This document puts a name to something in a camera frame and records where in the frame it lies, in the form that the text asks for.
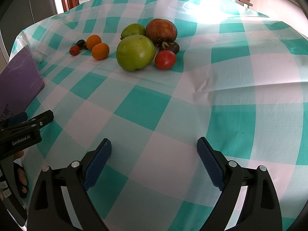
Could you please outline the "person's left hand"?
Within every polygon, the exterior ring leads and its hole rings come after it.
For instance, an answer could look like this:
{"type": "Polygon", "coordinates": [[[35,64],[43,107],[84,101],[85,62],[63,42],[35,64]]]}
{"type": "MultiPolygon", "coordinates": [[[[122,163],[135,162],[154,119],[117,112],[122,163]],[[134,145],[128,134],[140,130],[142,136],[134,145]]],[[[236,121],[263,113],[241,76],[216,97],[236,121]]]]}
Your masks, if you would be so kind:
{"type": "Polygon", "coordinates": [[[24,199],[28,192],[28,182],[23,167],[16,162],[14,162],[14,173],[19,195],[24,199]]]}

